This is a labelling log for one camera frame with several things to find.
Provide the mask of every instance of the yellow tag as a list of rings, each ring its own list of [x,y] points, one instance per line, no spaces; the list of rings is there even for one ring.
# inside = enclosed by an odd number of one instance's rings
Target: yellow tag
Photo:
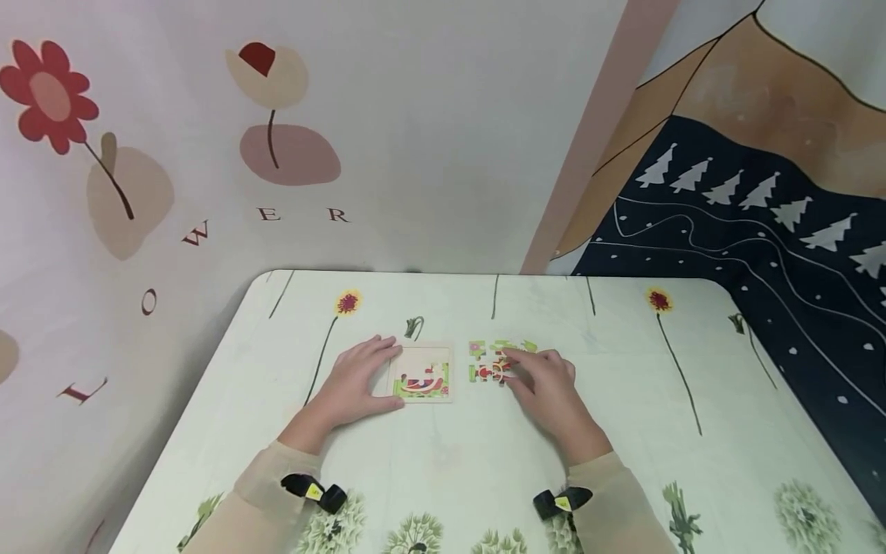
[[[554,499],[554,504],[556,507],[563,511],[572,511],[572,506],[569,504],[569,498],[565,496],[558,496]]]
[[[320,502],[320,497],[323,496],[323,491],[317,487],[314,483],[311,483],[307,487],[307,492],[305,493],[305,498],[309,498],[316,502]]]

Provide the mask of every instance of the table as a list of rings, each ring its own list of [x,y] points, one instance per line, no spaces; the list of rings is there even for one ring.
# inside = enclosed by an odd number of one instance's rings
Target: table
[[[361,302],[337,316],[344,291]],[[542,524],[532,507],[563,485],[553,445],[508,388],[469,382],[478,340],[487,356],[527,340],[575,363],[662,525],[689,529],[683,551],[881,551],[858,489],[710,281],[276,270],[250,286],[112,553],[175,552],[305,401],[327,333],[317,388],[338,352],[375,333],[409,340],[418,316],[420,341],[455,348],[455,401],[337,433],[322,481],[351,500],[336,520],[306,515],[298,551],[379,552],[416,533],[429,551],[578,551],[565,519]]]

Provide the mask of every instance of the beige sleeve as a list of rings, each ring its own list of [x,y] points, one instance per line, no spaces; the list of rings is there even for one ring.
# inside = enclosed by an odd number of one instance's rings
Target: beige sleeve
[[[318,476],[320,459],[272,442],[237,479],[234,490],[190,539],[182,554],[284,554],[305,503],[280,480]]]
[[[594,496],[574,513],[581,548],[595,554],[671,554],[677,550],[659,525],[637,479],[615,452],[569,468],[571,487]]]

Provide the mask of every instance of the person's left hand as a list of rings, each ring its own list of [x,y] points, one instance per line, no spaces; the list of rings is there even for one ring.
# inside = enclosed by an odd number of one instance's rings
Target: person's left hand
[[[319,454],[332,429],[364,417],[398,410],[403,399],[373,396],[369,380],[385,362],[402,352],[397,340],[375,337],[338,355],[317,396],[292,418],[277,438],[291,448]]]
[[[399,396],[369,393],[369,380],[378,368],[403,351],[402,346],[394,346],[396,341],[376,335],[339,354],[320,392],[306,408],[316,408],[316,415],[332,427],[402,408]]]

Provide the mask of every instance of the wall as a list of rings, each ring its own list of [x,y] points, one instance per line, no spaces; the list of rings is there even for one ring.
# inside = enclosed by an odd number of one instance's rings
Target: wall
[[[265,270],[519,271],[625,3],[0,8],[4,551],[106,549]]]

